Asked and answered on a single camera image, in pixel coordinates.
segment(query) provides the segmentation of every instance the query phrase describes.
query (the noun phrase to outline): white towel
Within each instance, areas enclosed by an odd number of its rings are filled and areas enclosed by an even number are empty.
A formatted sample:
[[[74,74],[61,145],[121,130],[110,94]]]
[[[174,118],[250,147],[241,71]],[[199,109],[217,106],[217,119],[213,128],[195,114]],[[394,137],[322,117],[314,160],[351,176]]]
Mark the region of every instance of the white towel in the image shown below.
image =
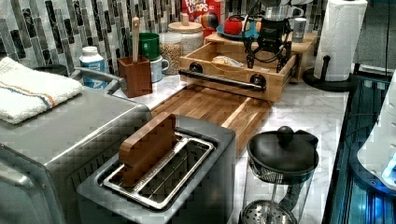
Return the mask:
[[[82,91],[71,78],[38,72],[6,57],[0,61],[0,119],[20,123]]]

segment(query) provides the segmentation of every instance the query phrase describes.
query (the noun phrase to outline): toaster slot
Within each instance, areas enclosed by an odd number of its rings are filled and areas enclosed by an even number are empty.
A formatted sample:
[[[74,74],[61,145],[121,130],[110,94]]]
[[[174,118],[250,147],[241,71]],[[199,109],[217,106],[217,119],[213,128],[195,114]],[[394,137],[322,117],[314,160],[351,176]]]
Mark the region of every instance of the toaster slot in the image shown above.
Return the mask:
[[[164,209],[215,149],[213,144],[202,139],[180,133],[177,136],[182,137],[175,148],[143,175],[135,187],[122,186],[120,174],[124,164],[105,178],[104,186],[144,206]]]
[[[189,172],[194,172],[197,162],[209,149],[207,145],[189,141],[175,156],[165,164],[139,194],[156,203],[163,202],[180,184],[187,181]]]

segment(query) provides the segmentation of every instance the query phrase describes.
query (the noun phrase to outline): green mug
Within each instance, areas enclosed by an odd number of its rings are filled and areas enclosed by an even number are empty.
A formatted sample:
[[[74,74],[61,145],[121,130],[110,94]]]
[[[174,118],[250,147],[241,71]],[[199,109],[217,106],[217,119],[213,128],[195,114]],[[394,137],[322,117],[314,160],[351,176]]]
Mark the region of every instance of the green mug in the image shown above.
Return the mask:
[[[160,57],[160,36],[154,33],[139,34],[139,54],[145,56],[150,61],[155,61]]]

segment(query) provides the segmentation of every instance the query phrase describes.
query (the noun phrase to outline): canister lid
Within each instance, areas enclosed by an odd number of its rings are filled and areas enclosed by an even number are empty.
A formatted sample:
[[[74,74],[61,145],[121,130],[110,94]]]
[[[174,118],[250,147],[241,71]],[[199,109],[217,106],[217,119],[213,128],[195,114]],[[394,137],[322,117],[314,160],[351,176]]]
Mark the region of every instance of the canister lid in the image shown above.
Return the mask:
[[[88,46],[85,48],[82,48],[82,55],[84,56],[92,56],[96,55],[98,53],[98,48],[94,46]]]
[[[318,139],[311,133],[280,127],[276,132],[259,133],[247,144],[247,152],[258,165],[284,175],[302,175],[318,165]]]
[[[162,33],[160,34],[160,43],[176,44],[180,43],[183,35],[180,33]]]
[[[181,13],[181,21],[170,23],[168,28],[179,33],[195,33],[202,31],[202,24],[189,21],[189,16],[186,13]]]

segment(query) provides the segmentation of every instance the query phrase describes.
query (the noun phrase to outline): french press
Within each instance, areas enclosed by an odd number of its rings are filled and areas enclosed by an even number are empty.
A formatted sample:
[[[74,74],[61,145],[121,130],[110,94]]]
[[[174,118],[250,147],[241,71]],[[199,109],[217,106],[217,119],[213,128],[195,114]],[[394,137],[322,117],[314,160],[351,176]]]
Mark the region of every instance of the french press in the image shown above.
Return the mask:
[[[318,139],[288,126],[258,133],[247,144],[242,224],[299,223],[315,168]]]

